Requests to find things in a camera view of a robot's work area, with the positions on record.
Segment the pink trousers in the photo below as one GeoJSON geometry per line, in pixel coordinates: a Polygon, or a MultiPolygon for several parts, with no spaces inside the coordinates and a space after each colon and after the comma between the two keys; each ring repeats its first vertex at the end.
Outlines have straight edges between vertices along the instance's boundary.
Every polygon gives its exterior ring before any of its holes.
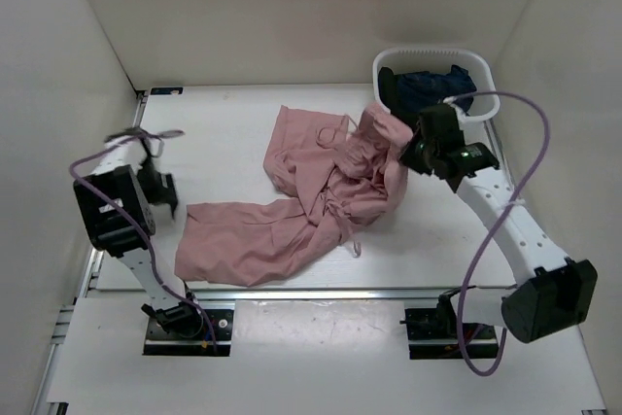
{"type": "Polygon", "coordinates": [[[263,169],[284,196],[269,204],[191,204],[174,271],[185,281],[254,287],[287,280],[394,212],[412,129],[380,104],[346,115],[282,107],[263,169]]]}

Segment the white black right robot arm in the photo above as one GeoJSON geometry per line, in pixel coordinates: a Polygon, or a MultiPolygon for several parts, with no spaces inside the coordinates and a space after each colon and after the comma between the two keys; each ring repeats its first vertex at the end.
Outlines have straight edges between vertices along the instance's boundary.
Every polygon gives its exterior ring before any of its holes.
{"type": "Polygon", "coordinates": [[[519,205],[488,146],[467,143],[455,110],[447,105],[392,114],[413,131],[400,163],[448,184],[491,233],[516,284],[509,293],[442,294],[436,307],[439,330],[457,337],[471,323],[496,326],[530,343],[583,323],[596,268],[587,259],[572,260],[519,205]]]}

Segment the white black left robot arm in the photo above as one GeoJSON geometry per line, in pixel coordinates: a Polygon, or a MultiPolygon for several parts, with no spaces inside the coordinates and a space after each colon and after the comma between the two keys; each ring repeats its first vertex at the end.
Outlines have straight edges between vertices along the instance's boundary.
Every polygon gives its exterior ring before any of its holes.
{"type": "Polygon", "coordinates": [[[164,143],[180,129],[151,133],[139,126],[108,136],[105,148],[72,162],[73,190],[92,247],[118,259],[149,302],[143,312],[167,333],[196,339],[207,319],[187,283],[156,251],[155,207],[176,215],[179,200],[170,173],[158,170],[164,143]]]}

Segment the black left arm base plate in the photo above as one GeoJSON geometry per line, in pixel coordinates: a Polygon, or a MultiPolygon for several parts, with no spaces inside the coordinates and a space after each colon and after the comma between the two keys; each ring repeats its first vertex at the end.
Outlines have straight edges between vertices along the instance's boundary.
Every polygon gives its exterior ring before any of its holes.
{"type": "Polygon", "coordinates": [[[199,328],[201,317],[181,332],[166,330],[155,319],[149,317],[143,344],[143,355],[148,357],[209,357],[224,358],[230,355],[234,325],[232,308],[206,309],[216,340],[208,334],[206,325],[199,328]]]}

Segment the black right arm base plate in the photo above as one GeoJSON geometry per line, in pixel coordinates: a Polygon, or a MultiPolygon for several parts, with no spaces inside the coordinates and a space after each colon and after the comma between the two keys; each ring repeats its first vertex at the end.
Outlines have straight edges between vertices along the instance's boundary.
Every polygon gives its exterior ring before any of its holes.
{"type": "MultiPolygon", "coordinates": [[[[400,321],[406,327],[410,360],[461,360],[454,330],[444,328],[432,308],[406,308],[400,321]]],[[[463,327],[468,356],[473,360],[494,359],[500,346],[495,329],[475,323],[463,327]]]]}

